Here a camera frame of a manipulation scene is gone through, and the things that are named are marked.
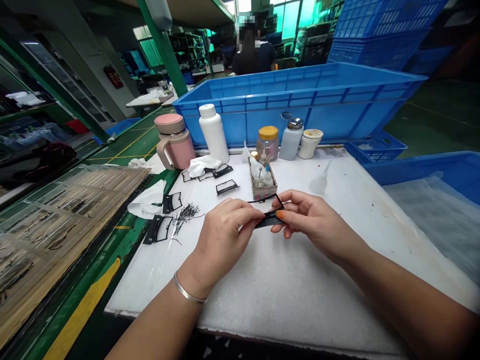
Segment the woman's left hand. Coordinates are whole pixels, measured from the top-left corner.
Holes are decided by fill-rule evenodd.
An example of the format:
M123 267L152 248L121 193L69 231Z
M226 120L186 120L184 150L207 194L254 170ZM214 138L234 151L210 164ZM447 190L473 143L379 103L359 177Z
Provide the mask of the woman's left hand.
M264 217L248 202L231 198L208 212L196 248L177 273L183 288L196 298L206 299L240 259Z

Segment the white bottle cap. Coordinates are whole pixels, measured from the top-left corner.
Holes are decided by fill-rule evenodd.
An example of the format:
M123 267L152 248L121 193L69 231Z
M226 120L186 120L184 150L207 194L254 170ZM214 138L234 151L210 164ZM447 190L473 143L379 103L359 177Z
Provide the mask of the white bottle cap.
M213 104L205 104L198 108L201 116L210 116L216 113L215 105Z
M303 136L307 139L319 139L324 136L324 132L317 129L308 129L303 132Z

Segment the silver bracelet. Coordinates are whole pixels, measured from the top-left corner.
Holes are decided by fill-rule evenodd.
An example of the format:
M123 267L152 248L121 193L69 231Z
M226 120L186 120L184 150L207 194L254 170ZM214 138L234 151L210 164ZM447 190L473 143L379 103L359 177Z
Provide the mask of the silver bracelet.
M191 301L192 303L199 304L199 305L205 304L205 303L209 300L209 298L207 297L205 300L201 300L201 299L199 299L199 298L196 298L195 296L190 295L190 294L182 287L182 285L180 285L180 283L179 283L179 278L177 277L177 272L178 272L178 270L175 271L175 274L173 275L173 281L175 281L176 288L178 289L178 291L180 292L180 294L182 294L185 299L187 299L188 301Z

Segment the woman's right hand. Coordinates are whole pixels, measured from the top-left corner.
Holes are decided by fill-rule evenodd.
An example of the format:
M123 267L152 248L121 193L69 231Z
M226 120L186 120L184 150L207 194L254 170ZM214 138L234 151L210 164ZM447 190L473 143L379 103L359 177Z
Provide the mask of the woman's right hand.
M276 216L286 224L274 225L272 233L279 233L283 227L285 239L292 233L304 233L310 241L331 261L341 265L368 253L369 246L333 210L324 199L297 190L287 190L278 195L285 210L278 210ZM275 199L273 208L281 204Z

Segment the pink thermos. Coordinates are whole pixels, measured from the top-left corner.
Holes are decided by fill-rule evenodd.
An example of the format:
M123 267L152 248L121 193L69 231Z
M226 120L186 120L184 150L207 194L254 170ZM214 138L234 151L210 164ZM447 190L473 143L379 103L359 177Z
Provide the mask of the pink thermos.
M190 160L196 156L190 132L185 128L184 118L179 114L165 114L158 116L154 122L160 133L156 152L163 166L169 170L173 170L174 167L188 169ZM174 167L165 156L165 150Z

